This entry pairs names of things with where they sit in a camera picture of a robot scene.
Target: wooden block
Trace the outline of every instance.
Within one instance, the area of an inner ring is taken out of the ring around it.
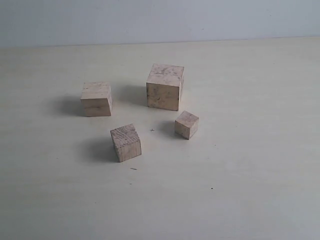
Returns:
[[[106,82],[85,82],[81,102],[87,117],[111,116],[111,87]]]
[[[183,111],[174,122],[174,131],[186,139],[190,139],[198,130],[199,117]]]
[[[184,67],[153,64],[146,82],[147,106],[178,111],[184,87]]]
[[[119,162],[142,154],[140,138],[133,124],[111,130],[110,134]]]

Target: wooden cube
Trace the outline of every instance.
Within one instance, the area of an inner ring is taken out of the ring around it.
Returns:
[[[111,130],[110,134],[119,162],[142,154],[140,138],[133,124]]]
[[[183,111],[174,122],[174,131],[186,139],[190,139],[198,130],[199,117]]]
[[[153,64],[146,82],[147,106],[178,111],[184,86],[184,67]]]
[[[111,116],[111,87],[106,82],[85,82],[81,102],[87,117]]]

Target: white wall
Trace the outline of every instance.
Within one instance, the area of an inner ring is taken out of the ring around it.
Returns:
[[[320,0],[0,0],[0,47],[320,35]]]

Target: white table surface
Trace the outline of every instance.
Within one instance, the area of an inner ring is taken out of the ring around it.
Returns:
[[[146,107],[153,63],[185,66],[179,112]],[[112,116],[84,117],[100,81]],[[143,153],[118,163],[109,131],[130,123]],[[318,240],[319,224],[320,37],[0,50],[0,239]]]

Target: rectangular wooden block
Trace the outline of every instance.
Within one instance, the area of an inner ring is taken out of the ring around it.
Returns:
[[[111,116],[111,86],[107,82],[85,82],[81,103],[87,117]]]
[[[174,131],[186,139],[190,139],[198,130],[199,117],[183,111],[174,122]]]
[[[142,154],[140,138],[133,124],[111,130],[110,134],[119,162]]]
[[[147,106],[178,111],[184,86],[184,67],[153,64],[146,82]]]

